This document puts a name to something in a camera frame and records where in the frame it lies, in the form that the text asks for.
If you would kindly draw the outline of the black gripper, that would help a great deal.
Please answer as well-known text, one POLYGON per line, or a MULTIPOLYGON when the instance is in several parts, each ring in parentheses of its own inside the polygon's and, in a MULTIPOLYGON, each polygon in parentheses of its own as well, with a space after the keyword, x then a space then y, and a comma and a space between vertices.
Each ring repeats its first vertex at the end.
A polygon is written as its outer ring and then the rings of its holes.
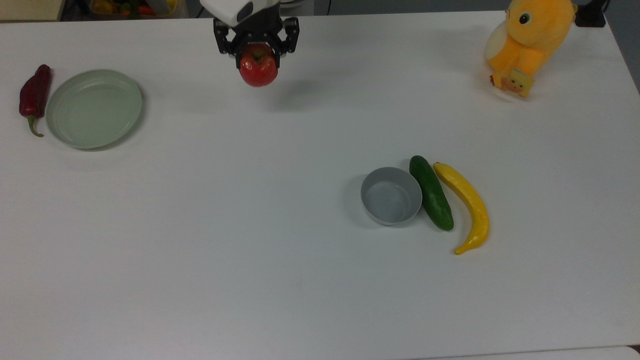
POLYGON ((300 19, 281 19, 279 2, 247 2, 236 14, 237 24, 229 27, 213 18, 213 34, 218 51, 233 59, 240 69, 242 44, 267 43, 272 46, 275 65, 281 68, 281 59, 297 50, 300 19))

